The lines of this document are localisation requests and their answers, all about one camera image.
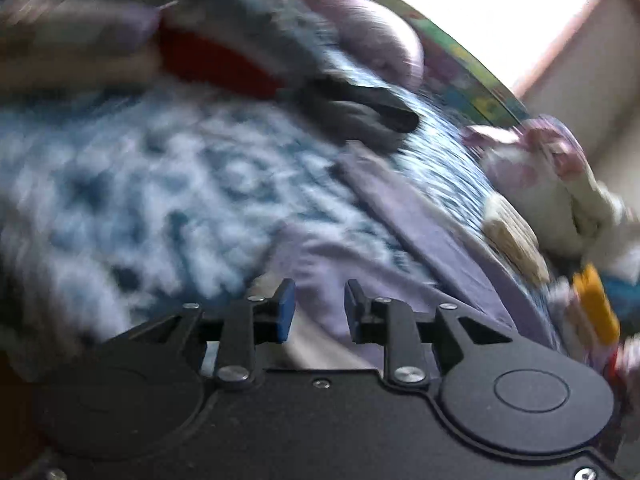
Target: blue and white blanket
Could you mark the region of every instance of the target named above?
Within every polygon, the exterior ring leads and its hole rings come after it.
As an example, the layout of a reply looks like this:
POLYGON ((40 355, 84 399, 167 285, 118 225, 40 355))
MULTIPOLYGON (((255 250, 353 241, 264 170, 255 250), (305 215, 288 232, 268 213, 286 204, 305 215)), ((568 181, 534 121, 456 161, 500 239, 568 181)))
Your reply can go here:
MULTIPOLYGON (((489 182, 442 113, 401 96, 422 120, 393 163, 479 234, 489 182)), ((23 375, 53 364, 60 341, 73 349, 185 302, 239 297, 286 219, 433 283, 330 176, 337 148, 285 107, 171 79, 83 99, 0 108, 0 189, 50 242, 38 268, 49 304, 0 314, 23 375)))

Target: pillow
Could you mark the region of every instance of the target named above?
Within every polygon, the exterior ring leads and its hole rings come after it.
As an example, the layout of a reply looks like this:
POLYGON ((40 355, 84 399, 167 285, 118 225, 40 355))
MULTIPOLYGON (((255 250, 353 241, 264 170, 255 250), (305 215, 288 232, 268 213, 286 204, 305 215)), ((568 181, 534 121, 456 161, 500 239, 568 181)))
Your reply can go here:
POLYGON ((424 53, 420 39, 402 18, 371 0, 304 0, 329 22, 340 46, 385 81, 417 89, 424 53))

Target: metal bolt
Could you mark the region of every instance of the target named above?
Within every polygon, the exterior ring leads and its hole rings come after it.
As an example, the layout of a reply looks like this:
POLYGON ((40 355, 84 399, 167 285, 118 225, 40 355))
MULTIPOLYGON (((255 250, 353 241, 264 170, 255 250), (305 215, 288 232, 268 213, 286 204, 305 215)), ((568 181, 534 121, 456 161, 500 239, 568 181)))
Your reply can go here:
POLYGON ((597 477, 598 474, 593 469, 585 467, 575 474, 574 480, 596 480, 597 477))
POLYGON ((394 376, 401 383, 419 383, 426 377, 425 373, 415 366, 402 366, 397 368, 394 376))
POLYGON ((225 383, 241 383, 249 378, 249 370, 242 366, 223 366, 218 370, 218 377, 225 383))
POLYGON ((66 474, 60 469, 49 469, 47 471, 47 480, 66 480, 66 474))
POLYGON ((313 386, 318 388, 318 390, 326 390, 327 388, 331 387, 331 381, 329 381, 328 379, 316 379, 313 382, 313 386))

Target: purple garment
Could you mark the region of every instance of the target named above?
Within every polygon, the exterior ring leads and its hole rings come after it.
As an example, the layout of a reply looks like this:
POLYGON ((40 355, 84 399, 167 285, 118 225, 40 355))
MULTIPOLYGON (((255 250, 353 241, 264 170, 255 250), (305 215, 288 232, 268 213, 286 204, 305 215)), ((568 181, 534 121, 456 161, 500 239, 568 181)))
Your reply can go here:
MULTIPOLYGON (((276 237, 266 273, 296 282, 296 306, 329 336, 377 368, 383 368, 384 349, 351 341, 344 313, 344 284, 356 279, 370 298, 384 296, 411 305, 416 312, 435 314, 441 303, 462 304, 431 285, 384 266, 340 242, 310 234, 304 226, 288 224, 276 237)), ((492 316, 513 328, 506 311, 492 316)))
POLYGON ((531 299, 502 266, 438 224, 433 207, 402 175, 360 143, 338 157, 338 175, 398 238, 404 249, 429 267, 446 293, 541 345, 554 348, 531 299))

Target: red object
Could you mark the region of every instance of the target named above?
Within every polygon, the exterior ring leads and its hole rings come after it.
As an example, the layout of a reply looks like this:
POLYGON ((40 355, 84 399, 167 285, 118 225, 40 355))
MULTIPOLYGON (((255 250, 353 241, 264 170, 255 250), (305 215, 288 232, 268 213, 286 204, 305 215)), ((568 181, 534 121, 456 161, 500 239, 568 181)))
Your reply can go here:
POLYGON ((284 85, 234 50, 194 32, 161 23, 162 66, 181 79, 203 81, 233 92, 271 99, 284 85))

